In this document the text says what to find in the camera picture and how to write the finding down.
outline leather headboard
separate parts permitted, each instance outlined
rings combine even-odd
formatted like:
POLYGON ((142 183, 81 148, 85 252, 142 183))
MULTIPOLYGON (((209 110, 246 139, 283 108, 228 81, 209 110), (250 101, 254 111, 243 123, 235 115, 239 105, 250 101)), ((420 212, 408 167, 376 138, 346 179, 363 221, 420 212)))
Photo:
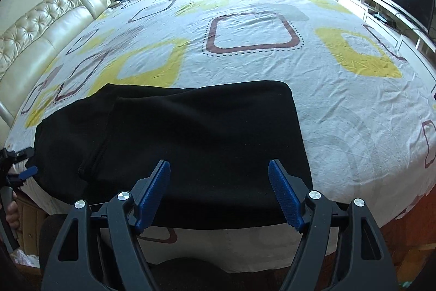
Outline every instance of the leather headboard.
POLYGON ((0 36, 0 143, 55 57, 107 8, 106 0, 44 0, 0 36))

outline bed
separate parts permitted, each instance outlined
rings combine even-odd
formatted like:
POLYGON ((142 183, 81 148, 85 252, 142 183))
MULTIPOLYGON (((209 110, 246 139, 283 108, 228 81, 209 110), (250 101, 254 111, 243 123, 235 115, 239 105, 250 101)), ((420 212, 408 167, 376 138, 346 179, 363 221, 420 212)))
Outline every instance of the bed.
MULTIPOLYGON (((46 68, 6 147, 33 145, 42 119, 107 83, 199 88, 252 80, 291 88, 313 187, 329 199, 361 197, 382 226, 434 186, 434 98, 386 40, 334 0, 136 0, 107 9, 46 68)), ((49 214, 69 209, 32 179, 23 191, 49 214)), ((235 273, 289 266, 299 239, 286 224, 152 226, 140 243, 151 263, 199 257, 235 273)))

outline black cloth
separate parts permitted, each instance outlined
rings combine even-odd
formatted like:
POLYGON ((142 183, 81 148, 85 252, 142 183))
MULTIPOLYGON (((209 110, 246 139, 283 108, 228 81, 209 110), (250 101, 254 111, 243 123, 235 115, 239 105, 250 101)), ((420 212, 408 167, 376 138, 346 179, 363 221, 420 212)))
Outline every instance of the black cloth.
POLYGON ((152 266, 161 291, 236 291, 230 275, 203 260, 177 258, 152 266))
POLYGON ((259 81, 199 89, 106 85, 38 126, 35 177, 72 204, 110 200, 169 161, 153 225, 231 229, 285 222, 268 180, 278 158, 312 189, 291 90, 259 81))
MULTIPOLYGON (((51 215, 48 216, 41 226, 41 231, 39 232, 39 267, 44 276, 45 267, 49 261, 50 252, 56 241, 56 237, 59 234, 60 228, 65 222, 67 215, 51 215)), ((60 256, 61 260, 77 260, 77 238, 78 230, 71 229, 71 233, 67 234, 65 242, 62 248, 63 255, 60 256)))

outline drawer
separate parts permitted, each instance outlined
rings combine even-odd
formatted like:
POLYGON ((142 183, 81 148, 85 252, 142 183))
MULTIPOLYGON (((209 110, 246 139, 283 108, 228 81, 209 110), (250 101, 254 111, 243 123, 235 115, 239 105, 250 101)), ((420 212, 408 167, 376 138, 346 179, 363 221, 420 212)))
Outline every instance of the drawer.
POLYGON ((434 90, 436 85, 436 73, 431 63, 422 54, 417 53, 409 41, 401 39, 398 52, 413 67, 419 78, 422 79, 429 92, 434 90))
POLYGON ((354 3, 351 0, 338 0, 339 4, 347 8, 349 11, 357 15, 360 19, 365 18, 366 8, 354 3))
POLYGON ((394 47, 398 44, 398 39, 396 39, 388 30, 386 30, 382 25, 378 23, 377 20, 373 19, 371 15, 368 15, 365 22, 375 31, 377 31, 381 36, 383 36, 387 41, 389 41, 394 47))

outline dotted line pattern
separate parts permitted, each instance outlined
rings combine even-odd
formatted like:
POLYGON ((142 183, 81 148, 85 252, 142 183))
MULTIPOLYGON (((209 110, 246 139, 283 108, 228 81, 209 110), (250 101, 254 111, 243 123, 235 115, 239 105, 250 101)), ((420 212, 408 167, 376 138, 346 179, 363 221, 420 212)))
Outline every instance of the dotted line pattern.
POLYGON ((204 34, 204 37, 203 37, 203 48, 201 49, 201 53, 203 53, 203 54, 205 54, 205 55, 207 55, 207 56, 210 56, 210 57, 226 57, 226 56, 233 56, 233 55, 245 55, 246 53, 257 53, 257 52, 295 51, 295 50, 299 50, 299 49, 301 49, 301 48, 304 47, 304 39, 303 39, 303 37, 301 36, 301 34, 299 33, 298 30, 296 30, 295 28, 293 28, 294 31, 297 33, 299 39, 300 39, 300 44, 301 44, 301 45, 298 46, 298 47, 293 47, 293 48, 289 48, 289 49, 274 49, 274 48, 273 48, 273 49, 271 49, 271 50, 256 50, 256 51, 244 51, 244 52, 236 52, 236 53, 226 53, 226 54, 224 54, 224 55, 211 55, 211 54, 209 54, 209 53, 206 53, 205 48, 206 48, 206 41, 207 41, 207 37, 208 37, 208 33, 209 33, 209 28, 210 28, 210 25, 211 25, 212 21, 213 21, 213 20, 211 20, 211 21, 209 22, 208 27, 206 28, 206 33, 204 34))

